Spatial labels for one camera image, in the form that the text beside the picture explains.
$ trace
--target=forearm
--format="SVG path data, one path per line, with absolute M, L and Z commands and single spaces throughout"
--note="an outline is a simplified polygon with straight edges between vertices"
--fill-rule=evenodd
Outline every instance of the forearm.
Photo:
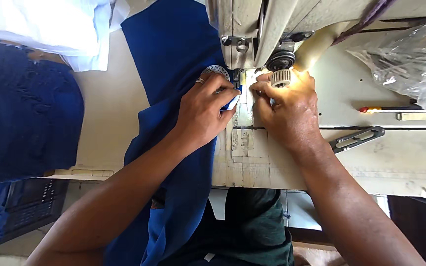
M 425 265 L 323 139 L 294 157 L 326 233 L 350 265 Z
M 74 203 L 34 253 L 102 250 L 133 221 L 165 177 L 191 153 L 189 149 L 188 143 L 168 134 Z

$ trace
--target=ring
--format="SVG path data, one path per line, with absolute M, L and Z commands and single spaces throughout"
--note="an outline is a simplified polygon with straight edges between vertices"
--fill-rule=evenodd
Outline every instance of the ring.
M 205 84 L 205 80 L 204 80 L 204 79 L 202 79 L 202 78 L 198 78 L 198 79 L 195 81 L 195 83 L 197 83 L 197 82 L 202 83 L 202 84 Z

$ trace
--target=left hand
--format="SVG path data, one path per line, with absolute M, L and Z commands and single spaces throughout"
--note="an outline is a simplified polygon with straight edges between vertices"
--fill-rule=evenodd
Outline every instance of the left hand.
M 207 144 L 226 128 L 236 107 L 222 112 L 220 108 L 241 93 L 221 74 L 211 72 L 200 77 L 205 83 L 196 82 L 182 97 L 177 124 L 169 133 L 186 144 L 190 152 Z M 216 94 L 219 88 L 224 90 Z

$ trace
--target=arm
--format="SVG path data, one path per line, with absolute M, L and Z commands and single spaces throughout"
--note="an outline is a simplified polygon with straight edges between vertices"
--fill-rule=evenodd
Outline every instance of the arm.
M 220 112 L 240 92 L 219 74 L 204 74 L 182 97 L 174 129 L 145 154 L 89 191 L 56 221 L 27 260 L 38 265 L 102 265 L 103 248 L 121 234 L 167 175 L 210 142 L 233 116 Z M 226 88 L 215 94 L 216 89 Z
M 321 136 L 314 78 L 294 73 L 294 82 L 281 89 L 270 86 L 268 75 L 259 76 L 251 86 L 262 92 L 255 107 L 269 134 L 292 154 L 338 251 L 350 265 L 426 265 Z

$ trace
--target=person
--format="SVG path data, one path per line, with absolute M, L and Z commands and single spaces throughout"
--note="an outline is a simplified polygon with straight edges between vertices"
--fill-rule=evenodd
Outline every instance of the person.
M 426 265 L 321 136 L 314 78 L 293 73 L 285 88 L 272 88 L 269 74 L 259 76 L 250 87 L 258 95 L 255 109 L 269 136 L 292 154 L 337 250 L 349 265 Z M 28 266 L 103 264 L 104 247 L 127 228 L 174 167 L 218 135 L 236 111 L 220 112 L 239 94 L 230 82 L 216 73 L 200 77 L 204 84 L 195 83 L 182 97 L 177 124 L 165 138 L 64 212 Z M 216 94 L 218 88 L 224 90 Z M 189 241 L 159 265 L 293 265 L 279 194 L 230 188 L 225 221 L 214 218 L 208 203 Z M 215 254 L 210 262 L 204 259 L 208 253 Z

